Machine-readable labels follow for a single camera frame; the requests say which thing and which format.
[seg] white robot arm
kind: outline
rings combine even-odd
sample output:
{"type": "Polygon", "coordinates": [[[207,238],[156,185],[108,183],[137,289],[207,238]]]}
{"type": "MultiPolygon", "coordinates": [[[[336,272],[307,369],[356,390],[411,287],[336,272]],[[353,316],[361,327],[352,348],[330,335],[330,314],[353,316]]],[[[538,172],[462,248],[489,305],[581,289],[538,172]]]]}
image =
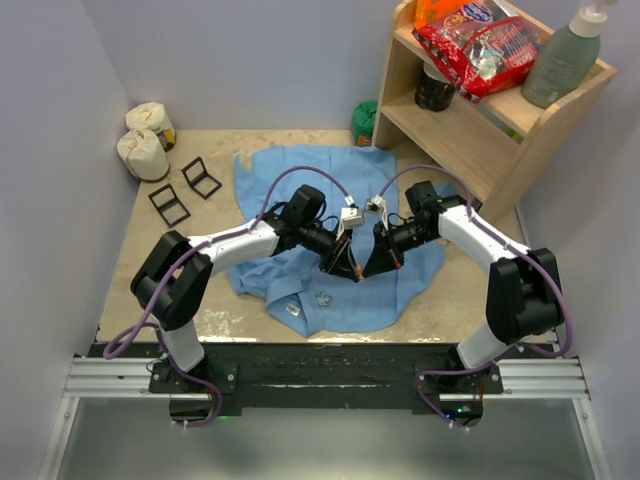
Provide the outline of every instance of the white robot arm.
{"type": "Polygon", "coordinates": [[[382,220],[374,227],[375,245],[364,269],[355,263],[350,248],[352,229],[364,223],[362,210],[355,205],[343,209],[339,228],[329,231],[316,218],[324,195],[303,185],[279,213],[272,210],[257,223],[251,220],[208,236],[185,238],[175,231],[165,234],[135,276],[131,290],[140,305],[147,307],[171,264],[190,248],[204,244],[184,264],[180,275],[163,287],[152,309],[169,353],[185,372],[192,371],[204,359],[193,317],[209,277],[238,263],[277,255],[297,245],[320,256],[322,271],[353,281],[401,268],[404,252],[437,238],[461,247],[489,276],[487,323],[456,348],[455,361],[464,368],[483,365],[511,345],[563,322],[557,300],[546,283],[487,230],[533,258],[559,285],[551,252],[532,251],[476,216],[484,227],[479,228],[477,222],[470,221],[460,197],[441,198],[430,182],[414,185],[406,196],[414,217],[399,226],[389,224],[386,206],[379,197],[367,202],[365,210],[382,214],[382,220]]]}

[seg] wooden table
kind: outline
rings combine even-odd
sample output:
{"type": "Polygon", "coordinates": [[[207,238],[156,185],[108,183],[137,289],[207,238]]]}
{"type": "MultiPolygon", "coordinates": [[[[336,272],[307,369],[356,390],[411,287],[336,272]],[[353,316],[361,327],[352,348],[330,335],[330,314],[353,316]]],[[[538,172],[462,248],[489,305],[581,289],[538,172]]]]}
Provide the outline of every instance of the wooden table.
{"type": "MultiPolygon", "coordinates": [[[[176,227],[185,236],[231,228],[243,220],[234,195],[234,159],[240,155],[248,166],[253,152],[273,145],[299,143],[350,145],[350,139],[349,133],[343,130],[179,131],[176,146],[168,154],[171,172],[167,179],[158,184],[142,183],[138,191],[97,340],[110,340],[140,317],[141,309],[129,291],[129,284],[158,238],[169,230],[147,198],[149,193],[167,181],[173,185],[191,212],[191,217],[176,227]],[[180,171],[198,156],[223,184],[208,200],[203,200],[187,186],[180,171]]],[[[411,143],[399,146],[395,152],[398,169],[429,162],[424,152],[411,143]]],[[[436,183],[448,181],[437,173],[411,172],[401,177],[400,192],[426,179],[436,183]]],[[[401,194],[400,198],[399,213],[407,214],[404,195],[401,194]]],[[[497,222],[496,226],[512,238],[521,240],[513,215],[497,222]]],[[[431,286],[412,301],[395,325],[364,334],[321,331],[308,339],[268,315],[262,299],[236,295],[226,274],[220,274],[209,281],[196,317],[198,334],[204,342],[458,342],[485,321],[487,278],[453,244],[446,244],[446,258],[445,266],[431,286]]],[[[138,340],[155,341],[155,337],[145,329],[138,340]]]]}

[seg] pump dispenser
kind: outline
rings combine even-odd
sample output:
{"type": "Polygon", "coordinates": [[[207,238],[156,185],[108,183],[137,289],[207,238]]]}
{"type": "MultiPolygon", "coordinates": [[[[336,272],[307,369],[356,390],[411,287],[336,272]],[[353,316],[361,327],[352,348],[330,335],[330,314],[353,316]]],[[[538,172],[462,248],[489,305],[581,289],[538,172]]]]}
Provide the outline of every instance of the pump dispenser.
{"type": "Polygon", "coordinates": [[[595,0],[554,33],[531,69],[522,95],[542,108],[578,88],[600,53],[600,32],[607,20],[606,5],[618,0],[595,0]]]}

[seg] plastic bag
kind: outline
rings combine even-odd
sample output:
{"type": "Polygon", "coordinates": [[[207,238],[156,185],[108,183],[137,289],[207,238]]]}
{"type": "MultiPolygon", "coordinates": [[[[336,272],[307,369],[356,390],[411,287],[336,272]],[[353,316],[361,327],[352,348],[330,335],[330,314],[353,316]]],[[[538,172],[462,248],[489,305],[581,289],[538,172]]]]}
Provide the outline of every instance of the plastic bag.
{"type": "Polygon", "coordinates": [[[157,182],[169,172],[167,154],[151,130],[129,131],[116,148],[131,174],[140,180],[157,182]]]}
{"type": "Polygon", "coordinates": [[[494,0],[475,0],[414,36],[456,90],[474,103],[524,82],[547,36],[494,0]]]}
{"type": "Polygon", "coordinates": [[[151,130],[158,136],[165,152],[176,144],[176,131],[161,103],[149,102],[138,105],[127,112],[125,122],[129,130],[151,130]]]}

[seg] small black frame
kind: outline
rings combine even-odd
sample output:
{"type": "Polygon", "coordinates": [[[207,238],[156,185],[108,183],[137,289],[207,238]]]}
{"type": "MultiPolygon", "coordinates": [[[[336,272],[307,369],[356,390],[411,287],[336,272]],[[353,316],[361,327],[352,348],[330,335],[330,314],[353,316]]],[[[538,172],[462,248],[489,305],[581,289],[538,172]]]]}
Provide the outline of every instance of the small black frame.
{"type": "Polygon", "coordinates": [[[197,157],[195,160],[189,163],[186,167],[184,167],[182,169],[182,174],[184,175],[184,179],[187,181],[187,184],[189,185],[189,187],[191,187],[191,189],[194,192],[196,192],[205,200],[209,198],[211,195],[213,195],[214,193],[216,193],[222,187],[222,183],[220,183],[220,181],[217,178],[215,178],[213,175],[211,175],[207,171],[207,167],[204,166],[202,157],[197,157]],[[199,173],[196,173],[194,176],[189,177],[187,172],[189,170],[193,171],[197,169],[198,166],[201,169],[199,173]],[[208,192],[202,192],[197,188],[198,184],[202,182],[202,180],[204,180],[205,178],[209,178],[214,183],[214,187],[208,192]]]}
{"type": "Polygon", "coordinates": [[[156,211],[160,214],[160,216],[164,220],[164,223],[166,223],[169,228],[175,227],[177,224],[179,224],[180,222],[182,222],[183,220],[186,220],[187,218],[189,218],[191,216],[191,213],[189,212],[189,210],[187,210],[187,207],[184,206],[184,203],[182,203],[180,201],[180,199],[176,195],[176,191],[173,189],[173,187],[171,186],[170,183],[167,183],[163,187],[160,187],[155,192],[151,192],[149,194],[149,200],[151,200],[151,203],[155,207],[156,211]],[[158,195],[163,193],[165,190],[171,190],[171,193],[173,194],[173,198],[171,198],[171,199],[167,200],[166,202],[158,205],[154,199],[155,199],[155,197],[157,197],[158,195]],[[180,218],[178,218],[178,219],[174,220],[173,222],[171,222],[165,216],[165,212],[167,210],[169,210],[170,208],[176,206],[176,205],[179,205],[184,210],[184,215],[182,215],[180,218]]]}

